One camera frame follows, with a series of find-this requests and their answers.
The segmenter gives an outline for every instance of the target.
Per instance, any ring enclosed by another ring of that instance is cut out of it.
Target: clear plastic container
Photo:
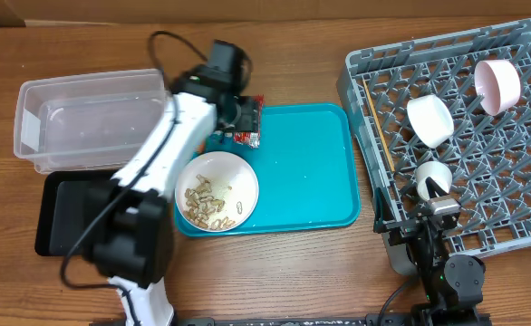
[[[25,82],[14,120],[14,154],[39,173],[115,168],[153,130],[166,94],[154,69]]]

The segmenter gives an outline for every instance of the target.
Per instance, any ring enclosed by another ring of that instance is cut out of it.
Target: chopstick
[[[371,99],[371,93],[368,91],[368,86],[366,86],[366,81],[364,79],[362,79],[362,85],[364,85],[364,90],[366,91],[366,94],[368,95],[366,99],[368,100],[368,103],[371,106],[371,112],[372,112],[372,116],[374,117],[374,122],[376,123],[376,128],[378,129],[378,134],[381,136],[382,148],[384,149],[386,159],[389,161],[389,167],[391,168],[391,172],[394,173],[394,163],[392,163],[391,152],[389,151],[389,148],[386,146],[386,140],[384,140],[384,135],[382,135],[381,123],[378,121],[378,116],[376,115],[376,110],[374,109],[374,104],[372,103],[372,99]]]

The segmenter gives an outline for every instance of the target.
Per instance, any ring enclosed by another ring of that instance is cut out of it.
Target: wooden table
[[[339,103],[334,84],[352,50],[520,18],[0,29],[0,325],[86,325],[123,314],[116,293],[70,291],[58,278],[61,259],[34,252],[45,176],[13,154],[14,109],[23,82],[150,67],[145,39],[162,28],[186,36],[204,52],[214,38],[246,49],[255,65],[247,93],[263,93],[267,104]],[[160,47],[172,75],[196,63],[181,45]],[[169,301],[179,315],[236,319],[377,312],[404,278],[390,268],[382,239],[372,232],[370,184],[360,150],[355,155],[362,211],[350,227],[199,240],[179,235],[179,252],[166,277]],[[496,325],[531,324],[531,248],[486,263],[480,310],[490,312]],[[80,259],[70,271],[79,282],[103,281]],[[417,287],[391,307],[407,311],[424,301],[423,295]]]

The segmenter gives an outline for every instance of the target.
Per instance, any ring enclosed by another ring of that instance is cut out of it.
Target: dish rack
[[[481,108],[473,82],[477,63],[492,59],[511,61],[522,84],[519,103],[496,117]],[[450,194],[462,205],[458,227],[445,234],[452,254],[485,257],[531,245],[531,19],[351,52],[337,89],[372,189],[386,195],[396,221],[427,212],[414,170],[438,160],[453,173]],[[445,102],[455,124],[436,149],[415,135],[405,109],[428,94]],[[387,150],[394,171],[385,165]]]

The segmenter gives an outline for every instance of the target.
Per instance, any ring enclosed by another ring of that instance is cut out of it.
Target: small white bowl
[[[430,161],[420,165],[415,172],[414,177],[417,179],[417,193],[424,201],[429,201],[429,190],[427,189],[427,177],[439,185],[447,193],[450,191],[450,185],[453,180],[453,174],[446,164],[438,161]]]
[[[436,95],[410,100],[407,115],[414,132],[432,149],[447,140],[455,130],[449,109]]]
[[[509,60],[484,60],[475,67],[475,91],[485,98],[483,110],[496,116],[516,105],[521,97],[521,81]]]
[[[208,230],[194,225],[185,217],[184,213],[188,210],[185,191],[199,186],[197,175],[211,181],[211,193],[204,195],[211,195],[226,202],[221,212],[209,217],[208,225],[227,216],[230,220],[236,221],[232,227]],[[241,157],[223,151],[210,152],[191,160],[179,175],[175,187],[177,208],[183,218],[190,225],[207,232],[229,231],[241,225],[256,208],[258,197],[259,185],[256,172]],[[241,214],[237,211],[237,202],[241,203]]]

